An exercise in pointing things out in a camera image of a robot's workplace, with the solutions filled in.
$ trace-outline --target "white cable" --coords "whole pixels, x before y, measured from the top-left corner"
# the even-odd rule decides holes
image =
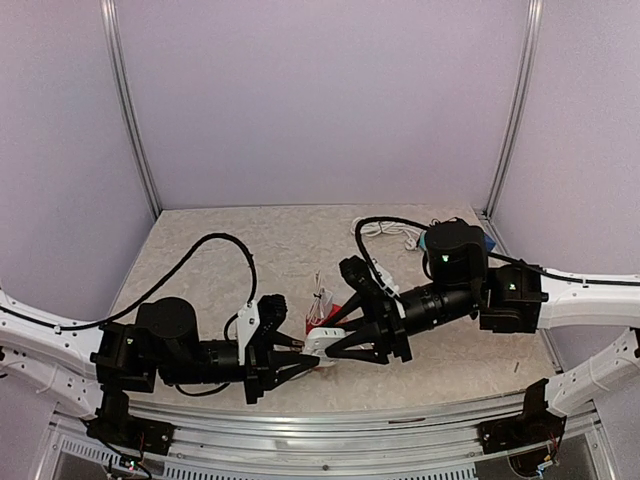
[[[351,222],[351,233],[356,234],[356,225],[364,217],[356,217]],[[378,235],[406,235],[407,238],[404,241],[404,248],[407,250],[416,250],[418,248],[418,242],[420,240],[421,230],[413,227],[408,227],[402,223],[397,222],[376,222],[369,223],[362,227],[362,235],[365,237],[376,237]]]

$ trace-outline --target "red object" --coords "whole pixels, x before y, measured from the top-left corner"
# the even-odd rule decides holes
[[[319,324],[319,325],[312,325],[312,324],[311,324],[311,322],[309,321],[309,319],[307,318],[307,320],[306,320],[306,322],[305,322],[305,323],[306,323],[306,334],[307,334],[307,335],[309,335],[309,332],[310,332],[311,330],[313,330],[313,329],[314,329],[314,328],[316,328],[316,327],[321,327],[322,325],[324,325],[325,323],[327,323],[327,322],[329,321],[329,319],[330,319],[331,317],[333,317],[333,316],[336,314],[336,312],[337,312],[338,310],[340,310],[341,308],[342,308],[342,306],[340,306],[340,305],[336,305],[336,304],[334,303],[334,304],[333,304],[333,307],[331,308],[331,312],[329,313],[329,316],[327,316],[327,318],[325,318],[325,320],[324,320],[321,324]]]

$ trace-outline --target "beige table surface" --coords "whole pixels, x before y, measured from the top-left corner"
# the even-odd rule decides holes
[[[153,227],[120,293],[115,310],[131,303],[164,275],[201,236],[227,232],[245,242],[258,270],[258,296],[281,293],[288,303],[282,331],[304,335],[304,316],[322,270],[325,286],[338,303],[351,294],[338,263],[357,254],[349,231],[356,216],[395,215],[429,223],[454,216],[479,225],[466,206],[348,205],[237,207],[165,211]],[[427,283],[421,254],[404,248],[404,236],[379,236],[367,245],[389,270],[401,290]],[[152,297],[180,296],[196,309],[201,340],[222,338],[225,321],[246,301],[249,269],[237,247],[223,241],[206,244]],[[124,321],[133,322],[130,315]],[[180,395],[158,379],[153,394],[133,398],[158,404],[253,412],[336,412],[416,407],[476,399],[520,390],[553,375],[538,335],[497,335],[480,331],[464,318],[410,338],[413,360],[391,357],[389,365],[343,360],[338,365],[266,392],[257,405],[246,405],[241,384],[204,398]],[[206,389],[186,386],[189,391]]]

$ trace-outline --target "robotic arm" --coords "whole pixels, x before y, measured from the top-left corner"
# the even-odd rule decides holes
[[[156,376],[176,386],[243,382],[247,403],[256,403],[265,391],[317,365],[339,359],[386,364],[391,354],[409,361],[410,336],[466,315],[495,333],[585,324],[629,327],[589,361],[527,388],[521,414],[480,424],[485,453],[561,438],[565,418],[575,408],[640,373],[637,277],[583,278],[488,253],[482,229],[459,219],[424,226],[373,217],[361,220],[356,233],[366,223],[389,219],[426,231],[423,268],[432,282],[400,292],[356,236],[363,258],[340,262],[341,274],[355,293],[328,324],[312,330],[304,344],[278,332],[286,316],[281,295],[255,302],[252,293],[234,316],[236,341],[203,341],[195,311],[185,300],[142,303],[154,289],[140,300],[135,323],[107,319],[97,322],[100,330],[22,305],[0,291],[0,371],[50,391],[62,410],[87,420],[89,436],[134,450],[142,438],[145,451],[161,455],[168,452],[173,426],[129,415],[124,393],[152,392]],[[508,263],[489,268],[490,256]],[[357,309],[361,317],[339,323]],[[546,452],[536,450],[521,460],[539,466]]]

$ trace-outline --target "back wall panel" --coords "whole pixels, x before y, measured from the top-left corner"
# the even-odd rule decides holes
[[[640,3],[547,0],[496,222],[512,253],[585,273],[640,273]],[[617,328],[556,329],[565,367]],[[621,467],[638,478],[640,379],[596,402]]]
[[[166,208],[483,207],[528,2],[118,2]]]

